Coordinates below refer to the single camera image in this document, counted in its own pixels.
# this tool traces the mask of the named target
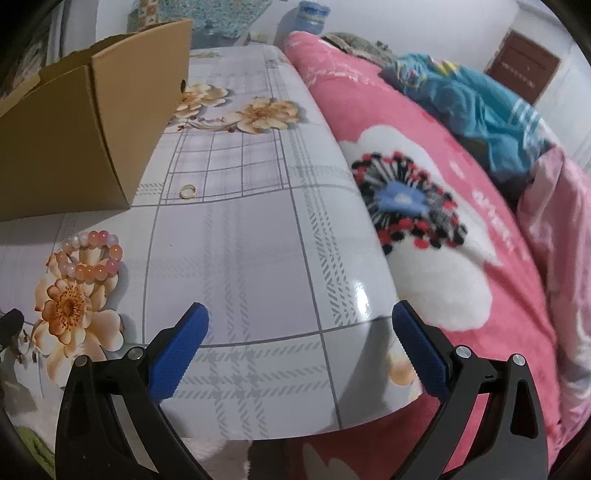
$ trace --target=beaded bracelet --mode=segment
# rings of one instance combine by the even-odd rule
[[[109,259],[105,265],[69,262],[69,256],[80,248],[104,247],[109,249]],[[57,265],[63,277],[88,282],[105,281],[109,275],[115,275],[119,271],[119,262],[122,258],[123,249],[119,245],[119,238],[107,230],[82,232],[72,238],[67,238],[61,243],[61,250],[56,253]]]

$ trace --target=screw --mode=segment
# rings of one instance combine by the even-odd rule
[[[456,348],[456,354],[462,358],[470,358],[472,356],[472,350],[467,346],[460,345]]]
[[[83,367],[86,365],[87,361],[88,357],[86,355],[80,355],[76,357],[76,360],[74,360],[74,365],[77,367]]]
[[[523,355],[520,355],[518,353],[516,353],[515,355],[513,355],[513,361],[520,366],[524,366],[525,365],[525,357]]]
[[[134,346],[129,352],[127,352],[127,358],[132,360],[139,360],[144,356],[144,349],[139,346]]]

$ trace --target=red and black flower pattern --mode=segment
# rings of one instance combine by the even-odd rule
[[[452,194],[431,181],[430,173],[416,165],[410,157],[398,151],[392,157],[379,153],[364,154],[351,168],[384,254],[388,255],[393,245],[406,237],[412,238],[418,249],[463,245],[467,228],[460,223]],[[378,207],[374,198],[376,192],[385,189],[392,181],[422,192],[424,209],[421,214],[384,211]]]

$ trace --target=gold ring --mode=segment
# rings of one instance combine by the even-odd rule
[[[181,191],[179,193],[180,197],[185,200],[195,198],[196,194],[197,189],[195,188],[195,185],[191,185],[190,183],[183,185],[183,188],[181,188]]]

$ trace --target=brown cabinet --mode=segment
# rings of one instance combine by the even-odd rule
[[[487,74],[533,105],[559,64],[560,59],[548,50],[511,31]]]

